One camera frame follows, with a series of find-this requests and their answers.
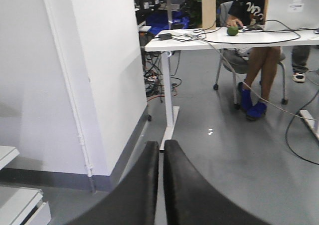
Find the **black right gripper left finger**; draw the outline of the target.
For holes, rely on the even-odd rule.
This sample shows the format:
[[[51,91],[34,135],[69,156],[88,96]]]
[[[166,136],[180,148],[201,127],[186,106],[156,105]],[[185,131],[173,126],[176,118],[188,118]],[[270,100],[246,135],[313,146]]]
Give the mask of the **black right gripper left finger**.
[[[70,225],[153,225],[159,177],[159,144],[148,141],[131,170],[100,202]]]

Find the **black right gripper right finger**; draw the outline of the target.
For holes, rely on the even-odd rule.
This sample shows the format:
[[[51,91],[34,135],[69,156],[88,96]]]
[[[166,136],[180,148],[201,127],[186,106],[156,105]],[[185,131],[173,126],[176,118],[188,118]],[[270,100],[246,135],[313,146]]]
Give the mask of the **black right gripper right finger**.
[[[176,140],[164,143],[163,187],[169,225],[266,224],[215,189]]]

